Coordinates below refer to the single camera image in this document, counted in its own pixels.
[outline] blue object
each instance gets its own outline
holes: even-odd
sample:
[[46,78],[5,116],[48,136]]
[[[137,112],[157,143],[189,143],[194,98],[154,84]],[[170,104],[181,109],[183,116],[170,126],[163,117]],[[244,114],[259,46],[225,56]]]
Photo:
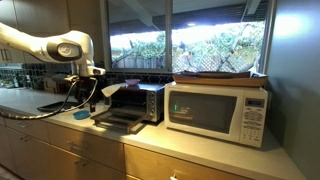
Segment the blue object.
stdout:
[[90,113],[88,110],[81,110],[81,111],[78,111],[78,112],[75,112],[73,113],[73,117],[76,119],[76,120],[81,120],[81,119],[85,119],[87,117],[90,116]]

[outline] microwave keypad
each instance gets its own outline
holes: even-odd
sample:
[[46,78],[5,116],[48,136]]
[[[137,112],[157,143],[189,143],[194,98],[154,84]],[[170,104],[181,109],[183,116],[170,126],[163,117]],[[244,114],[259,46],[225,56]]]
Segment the microwave keypad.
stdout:
[[264,117],[260,108],[246,108],[242,122],[241,140],[243,144],[261,144]]

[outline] white object on counter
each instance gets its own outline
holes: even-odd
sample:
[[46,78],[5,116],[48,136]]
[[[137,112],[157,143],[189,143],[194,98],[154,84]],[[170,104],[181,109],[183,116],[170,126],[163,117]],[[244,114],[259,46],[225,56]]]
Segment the white object on counter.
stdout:
[[118,89],[120,89],[120,87],[125,87],[125,86],[126,86],[125,83],[114,84],[114,85],[107,86],[107,87],[103,88],[101,91],[102,91],[104,96],[110,97],[113,93],[118,91]]

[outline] black cable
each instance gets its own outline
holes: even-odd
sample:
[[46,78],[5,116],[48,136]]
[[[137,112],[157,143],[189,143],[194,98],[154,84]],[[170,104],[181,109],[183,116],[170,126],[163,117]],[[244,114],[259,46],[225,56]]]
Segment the black cable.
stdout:
[[12,119],[12,120],[39,120],[39,119],[48,118],[48,117],[54,116],[56,114],[60,114],[62,112],[67,112],[67,111],[71,111],[71,110],[74,110],[74,109],[79,108],[81,106],[84,106],[90,100],[90,98],[93,96],[93,94],[94,94],[94,92],[96,90],[97,84],[98,84],[98,80],[97,79],[95,79],[95,78],[90,78],[90,79],[95,81],[95,84],[94,84],[94,87],[93,87],[93,89],[91,91],[91,94],[82,104],[80,104],[80,105],[78,105],[76,107],[73,107],[73,108],[70,108],[70,109],[66,109],[66,110],[62,110],[63,106],[66,104],[66,102],[68,101],[68,99],[70,97],[72,89],[79,82],[79,80],[76,80],[75,82],[72,83],[72,85],[71,85],[71,87],[70,87],[70,89],[68,91],[66,99],[64,100],[63,104],[60,106],[60,108],[58,110],[55,110],[55,111],[53,111],[51,113],[47,113],[47,114],[43,114],[43,115],[37,115],[37,116],[18,116],[18,115],[12,115],[12,114],[8,114],[8,113],[5,113],[5,112],[1,111],[0,112],[0,116],[4,117],[4,118]]

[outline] microwave control panel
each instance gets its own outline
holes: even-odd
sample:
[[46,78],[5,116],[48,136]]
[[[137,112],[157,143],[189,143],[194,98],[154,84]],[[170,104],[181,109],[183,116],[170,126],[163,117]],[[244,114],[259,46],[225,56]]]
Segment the microwave control panel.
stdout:
[[261,147],[264,122],[265,100],[246,98],[243,109],[240,143]]

